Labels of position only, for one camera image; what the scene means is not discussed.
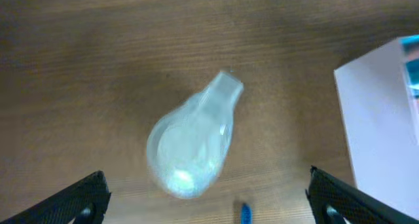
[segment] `bottle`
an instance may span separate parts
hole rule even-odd
[[[198,197],[217,179],[243,89],[238,79],[220,72],[202,92],[156,123],[147,140],[147,163],[166,192]]]

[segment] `blue pen tip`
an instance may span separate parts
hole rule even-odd
[[[251,208],[247,204],[242,206],[242,224],[251,224]]]

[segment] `box side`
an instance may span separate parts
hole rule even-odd
[[[419,146],[394,40],[335,71],[357,188],[419,219]]]

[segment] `brown wooden surface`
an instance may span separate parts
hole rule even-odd
[[[0,0],[0,219],[95,170],[105,223],[313,223],[315,164],[353,183],[333,70],[418,33],[418,0]],[[220,69],[245,84],[219,180],[147,174],[154,123]]]

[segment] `box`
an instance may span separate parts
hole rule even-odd
[[[419,36],[402,37],[335,70],[357,188],[416,219],[418,53]]]

